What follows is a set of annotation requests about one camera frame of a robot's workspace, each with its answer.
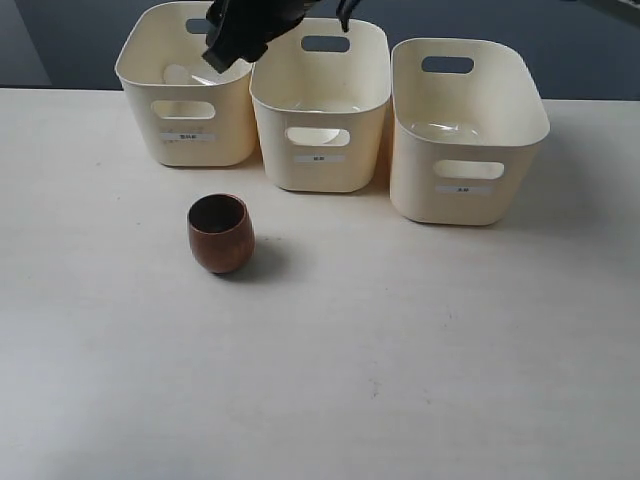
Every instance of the dark wall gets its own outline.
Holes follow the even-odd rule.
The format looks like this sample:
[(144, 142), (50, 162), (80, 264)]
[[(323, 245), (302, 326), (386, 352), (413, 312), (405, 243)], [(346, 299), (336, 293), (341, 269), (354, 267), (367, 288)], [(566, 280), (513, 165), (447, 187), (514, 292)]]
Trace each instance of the dark wall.
[[(54, 86), (115, 89), (113, 64), (156, 0), (16, 0)], [(313, 12), (332, 16), (337, 0)], [(420, 36), (493, 40), (518, 50), (546, 98), (640, 99), (640, 29), (560, 0), (364, 0), (356, 18), (390, 43)]]

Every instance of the tabletop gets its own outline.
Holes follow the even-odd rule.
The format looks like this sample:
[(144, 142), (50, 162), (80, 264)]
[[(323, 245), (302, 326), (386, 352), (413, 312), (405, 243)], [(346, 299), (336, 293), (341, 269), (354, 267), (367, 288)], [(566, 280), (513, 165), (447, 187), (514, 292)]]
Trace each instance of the tabletop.
[[(545, 103), (507, 217), (420, 225), (388, 164), (171, 169), (122, 92), (0, 90), (0, 478), (640, 478), (640, 104)], [(240, 272), (186, 212), (243, 198)]]

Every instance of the bin label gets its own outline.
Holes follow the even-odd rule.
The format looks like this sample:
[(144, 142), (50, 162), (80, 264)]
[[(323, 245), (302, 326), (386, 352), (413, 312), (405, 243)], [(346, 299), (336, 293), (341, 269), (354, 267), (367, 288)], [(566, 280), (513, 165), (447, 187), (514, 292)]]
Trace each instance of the bin label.
[(160, 134), (160, 138), (165, 142), (213, 142), (216, 136), (213, 133), (164, 132)]
[(455, 185), (438, 185), (436, 186), (438, 193), (454, 193), (458, 195), (491, 195), (493, 187), (463, 187)]
[(345, 155), (296, 155), (296, 163), (341, 163)]

